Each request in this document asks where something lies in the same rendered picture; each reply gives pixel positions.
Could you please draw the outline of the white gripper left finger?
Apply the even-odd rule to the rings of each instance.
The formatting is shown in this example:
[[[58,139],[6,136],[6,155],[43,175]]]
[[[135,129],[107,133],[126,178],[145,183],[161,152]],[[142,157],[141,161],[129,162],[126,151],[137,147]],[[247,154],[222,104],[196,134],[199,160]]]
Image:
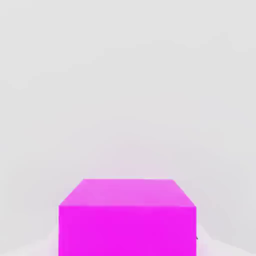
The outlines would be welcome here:
[[[58,228],[55,227],[45,239],[4,253],[3,256],[59,256]]]

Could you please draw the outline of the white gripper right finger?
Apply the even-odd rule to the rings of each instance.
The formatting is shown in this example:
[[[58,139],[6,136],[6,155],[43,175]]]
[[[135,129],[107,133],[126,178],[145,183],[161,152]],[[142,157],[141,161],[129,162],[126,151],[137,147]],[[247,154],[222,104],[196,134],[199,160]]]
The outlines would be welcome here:
[[[196,226],[196,256],[253,256],[241,248],[212,239],[205,229]]]

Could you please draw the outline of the small magenta cube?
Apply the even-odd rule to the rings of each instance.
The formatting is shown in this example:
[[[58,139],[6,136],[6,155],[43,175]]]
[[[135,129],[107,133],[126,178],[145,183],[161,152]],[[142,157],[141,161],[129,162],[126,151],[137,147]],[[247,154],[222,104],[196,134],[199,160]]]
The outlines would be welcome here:
[[[58,207],[58,256],[197,256],[197,208],[171,179],[84,179]]]

